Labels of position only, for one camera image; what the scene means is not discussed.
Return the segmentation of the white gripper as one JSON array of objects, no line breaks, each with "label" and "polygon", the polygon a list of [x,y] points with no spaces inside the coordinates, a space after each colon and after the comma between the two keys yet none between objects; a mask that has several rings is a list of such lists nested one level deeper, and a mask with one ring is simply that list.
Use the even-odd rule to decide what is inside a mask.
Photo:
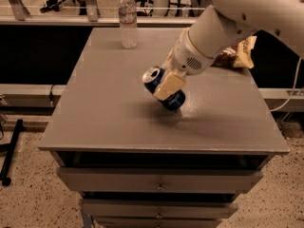
[{"label": "white gripper", "polygon": [[162,67],[170,72],[161,80],[153,95],[164,101],[186,85],[184,77],[201,74],[214,61],[214,58],[195,49],[189,37],[189,29],[185,28],[162,63]]}]

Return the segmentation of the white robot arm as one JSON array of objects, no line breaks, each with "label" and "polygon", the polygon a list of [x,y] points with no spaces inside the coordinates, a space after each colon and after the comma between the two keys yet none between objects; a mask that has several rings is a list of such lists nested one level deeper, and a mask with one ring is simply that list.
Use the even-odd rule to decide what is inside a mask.
[{"label": "white robot arm", "polygon": [[264,30],[304,57],[304,0],[211,0],[197,21],[182,31],[162,64],[166,69],[154,96],[165,100],[217,56]]}]

